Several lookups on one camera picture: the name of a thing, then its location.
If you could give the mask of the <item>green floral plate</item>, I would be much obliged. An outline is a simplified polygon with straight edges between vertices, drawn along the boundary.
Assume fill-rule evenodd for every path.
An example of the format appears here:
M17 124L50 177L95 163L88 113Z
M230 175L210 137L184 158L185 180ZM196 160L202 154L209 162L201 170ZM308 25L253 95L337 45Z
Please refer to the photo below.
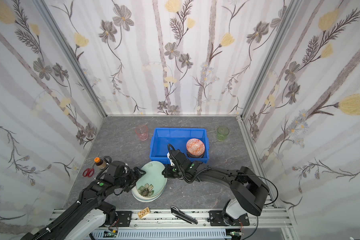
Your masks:
M151 161L142 167L147 173L136 183L141 196L153 197L166 187L167 179L162 175L164 168L164 165L157 161Z

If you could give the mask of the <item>orange blue patterned bowl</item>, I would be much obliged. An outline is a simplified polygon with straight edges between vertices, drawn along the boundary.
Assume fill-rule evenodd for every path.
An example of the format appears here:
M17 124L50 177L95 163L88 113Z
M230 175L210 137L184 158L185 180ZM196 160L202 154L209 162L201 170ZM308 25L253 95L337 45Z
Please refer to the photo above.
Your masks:
M206 147L201 140L193 138L187 141L186 150L190 158L203 158Z

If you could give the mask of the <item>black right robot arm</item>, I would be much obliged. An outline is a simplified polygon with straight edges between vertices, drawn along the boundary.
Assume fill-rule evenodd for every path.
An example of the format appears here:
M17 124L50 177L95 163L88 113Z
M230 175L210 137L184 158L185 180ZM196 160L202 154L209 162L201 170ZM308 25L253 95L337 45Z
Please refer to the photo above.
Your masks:
M266 185L268 179L256 175L247 167L239 170L225 170L211 167L200 161L190 161L180 150L171 144L167 145L170 164L165 165L162 175L169 179L183 180L188 184L208 182L229 188L235 200L229 201L224 214L231 219L238 219L249 213L259 217L270 188Z

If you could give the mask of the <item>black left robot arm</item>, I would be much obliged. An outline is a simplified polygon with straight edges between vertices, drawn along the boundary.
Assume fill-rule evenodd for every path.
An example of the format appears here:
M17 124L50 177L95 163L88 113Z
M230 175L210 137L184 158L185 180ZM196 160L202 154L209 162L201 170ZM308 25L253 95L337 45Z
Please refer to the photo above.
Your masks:
M99 210L105 216L100 226L112 225L116 221L115 206L106 203L106 198L117 189L121 193L129 192L147 172L138 167L130 168L121 161L113 161L109 156L101 159L107 166L80 192L76 202L37 233L25 234L23 240L64 240L92 210Z

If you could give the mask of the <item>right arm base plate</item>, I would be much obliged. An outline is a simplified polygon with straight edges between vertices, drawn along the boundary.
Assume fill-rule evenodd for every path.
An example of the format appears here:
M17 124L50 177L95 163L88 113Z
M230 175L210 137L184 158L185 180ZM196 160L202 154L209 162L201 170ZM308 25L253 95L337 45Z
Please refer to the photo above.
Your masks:
M223 214L223 211L209 211L208 222L212 227L246 227L250 225L247 213L234 219L226 213Z

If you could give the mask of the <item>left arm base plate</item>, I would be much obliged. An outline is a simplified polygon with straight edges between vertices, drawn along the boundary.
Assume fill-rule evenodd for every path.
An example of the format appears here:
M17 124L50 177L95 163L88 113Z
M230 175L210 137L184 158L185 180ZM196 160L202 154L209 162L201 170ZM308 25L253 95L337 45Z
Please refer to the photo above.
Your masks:
M116 221L113 227L125 227L128 228L130 226L131 220L132 220L132 211L117 211L116 212Z

